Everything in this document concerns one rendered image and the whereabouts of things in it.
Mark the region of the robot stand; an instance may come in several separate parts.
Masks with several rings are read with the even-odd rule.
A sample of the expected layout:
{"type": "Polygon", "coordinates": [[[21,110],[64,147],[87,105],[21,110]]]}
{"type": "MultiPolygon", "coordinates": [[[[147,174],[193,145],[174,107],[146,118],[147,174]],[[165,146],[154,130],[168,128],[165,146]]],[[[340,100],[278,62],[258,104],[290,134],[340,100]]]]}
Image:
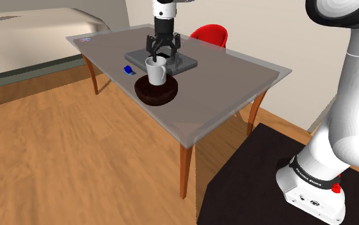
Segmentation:
{"type": "MultiPolygon", "coordinates": [[[[303,144],[260,123],[209,182],[197,225],[327,225],[292,206],[276,183],[276,166],[303,144]]],[[[359,225],[359,172],[341,174],[346,215],[340,225],[359,225]]]]}

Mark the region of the grey closed laptop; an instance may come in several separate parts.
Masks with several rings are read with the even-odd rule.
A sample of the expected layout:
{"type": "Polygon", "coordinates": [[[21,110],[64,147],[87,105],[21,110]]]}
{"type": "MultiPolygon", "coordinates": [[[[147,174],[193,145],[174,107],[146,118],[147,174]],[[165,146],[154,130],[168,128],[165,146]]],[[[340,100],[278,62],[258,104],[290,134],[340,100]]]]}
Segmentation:
{"type": "MultiPolygon", "coordinates": [[[[185,56],[177,52],[173,58],[170,57],[171,49],[169,47],[161,47],[156,56],[164,57],[166,62],[166,73],[172,76],[185,72],[195,68],[198,65],[198,61],[185,56]]],[[[145,60],[150,57],[150,53],[146,49],[140,49],[124,54],[125,59],[132,63],[134,66],[138,67],[140,70],[146,72],[147,67],[145,60]]]]}

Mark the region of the glass table with wooden legs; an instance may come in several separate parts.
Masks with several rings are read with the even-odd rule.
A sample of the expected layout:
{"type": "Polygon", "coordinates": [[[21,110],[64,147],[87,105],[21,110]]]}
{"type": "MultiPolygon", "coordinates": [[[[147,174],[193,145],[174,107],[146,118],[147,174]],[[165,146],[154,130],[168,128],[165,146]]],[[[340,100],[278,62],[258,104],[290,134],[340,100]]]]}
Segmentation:
{"type": "Polygon", "coordinates": [[[124,54],[145,48],[151,24],[69,36],[67,40],[83,55],[89,70],[99,68],[127,96],[160,124],[180,144],[180,196],[187,194],[193,146],[249,103],[253,123],[266,91],[291,70],[267,61],[220,48],[182,35],[179,52],[198,65],[175,76],[177,96],[162,106],[148,106],[137,96],[135,82],[146,73],[136,66],[135,75],[124,73],[129,63],[124,54]],[[80,42],[80,38],[91,38],[80,42]]]}

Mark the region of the red chair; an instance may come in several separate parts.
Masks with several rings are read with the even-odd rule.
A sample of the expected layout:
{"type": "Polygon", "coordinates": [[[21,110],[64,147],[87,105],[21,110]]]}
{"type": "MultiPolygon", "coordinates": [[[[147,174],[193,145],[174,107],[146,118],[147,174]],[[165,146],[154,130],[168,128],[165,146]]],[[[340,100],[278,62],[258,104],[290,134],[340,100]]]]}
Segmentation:
{"type": "Polygon", "coordinates": [[[225,48],[228,32],[219,24],[208,24],[199,27],[190,37],[225,48]]]}

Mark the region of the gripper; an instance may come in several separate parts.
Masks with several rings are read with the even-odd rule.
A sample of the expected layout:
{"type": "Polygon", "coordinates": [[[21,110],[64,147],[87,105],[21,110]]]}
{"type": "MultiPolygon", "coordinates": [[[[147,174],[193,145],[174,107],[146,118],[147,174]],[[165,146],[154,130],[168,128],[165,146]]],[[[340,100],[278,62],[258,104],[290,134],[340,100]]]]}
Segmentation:
{"type": "MultiPolygon", "coordinates": [[[[181,47],[180,43],[180,34],[174,33],[174,18],[170,19],[160,19],[154,17],[154,27],[156,38],[166,39],[166,46],[170,48],[170,58],[174,59],[177,53],[177,50],[181,47]]],[[[152,35],[147,35],[146,50],[152,56],[152,61],[157,61],[156,48],[154,44],[156,38],[152,35]]]]}

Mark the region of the large beige bed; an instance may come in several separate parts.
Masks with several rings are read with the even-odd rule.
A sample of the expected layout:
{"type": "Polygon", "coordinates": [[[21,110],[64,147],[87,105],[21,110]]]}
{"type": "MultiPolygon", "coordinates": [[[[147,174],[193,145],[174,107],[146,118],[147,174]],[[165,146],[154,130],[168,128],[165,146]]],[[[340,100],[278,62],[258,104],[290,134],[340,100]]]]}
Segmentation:
{"type": "Polygon", "coordinates": [[[0,13],[0,86],[83,65],[67,37],[108,29],[72,8],[0,13]]]}

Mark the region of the white mug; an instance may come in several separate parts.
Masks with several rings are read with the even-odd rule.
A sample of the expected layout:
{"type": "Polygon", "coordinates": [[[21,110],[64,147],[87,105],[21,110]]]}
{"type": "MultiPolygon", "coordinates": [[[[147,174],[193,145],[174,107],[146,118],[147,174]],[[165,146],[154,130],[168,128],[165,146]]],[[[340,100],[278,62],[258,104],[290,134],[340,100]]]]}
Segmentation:
{"type": "Polygon", "coordinates": [[[156,56],[156,61],[150,56],[145,60],[148,81],[154,86],[161,86],[166,82],[166,59],[156,56]]]}

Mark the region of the dark brown bowl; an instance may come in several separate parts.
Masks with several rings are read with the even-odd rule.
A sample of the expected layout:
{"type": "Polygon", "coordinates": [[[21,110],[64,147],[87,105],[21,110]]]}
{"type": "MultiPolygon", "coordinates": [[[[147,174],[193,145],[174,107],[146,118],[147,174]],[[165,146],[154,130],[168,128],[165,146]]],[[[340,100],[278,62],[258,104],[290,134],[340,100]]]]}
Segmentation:
{"type": "Polygon", "coordinates": [[[160,86],[154,86],[148,81],[148,75],[140,77],[134,84],[137,97],[147,105],[160,106],[172,101],[178,93],[178,82],[170,74],[166,82],[160,86]]]}

